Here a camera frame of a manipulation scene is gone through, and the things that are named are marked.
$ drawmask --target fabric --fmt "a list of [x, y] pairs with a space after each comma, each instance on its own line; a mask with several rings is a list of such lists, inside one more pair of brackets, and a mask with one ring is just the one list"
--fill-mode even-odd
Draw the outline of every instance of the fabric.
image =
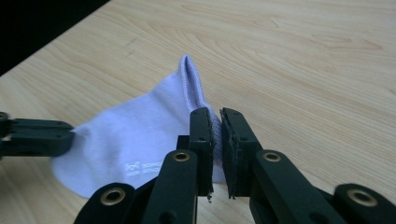
[[216, 143], [215, 182], [223, 182], [220, 121], [207, 103], [198, 72], [187, 55], [178, 70], [152, 91], [109, 108], [78, 126], [70, 150], [53, 158], [60, 182], [83, 197], [102, 186], [126, 183], [139, 188], [158, 175], [177, 137], [188, 135], [190, 112], [207, 107]]

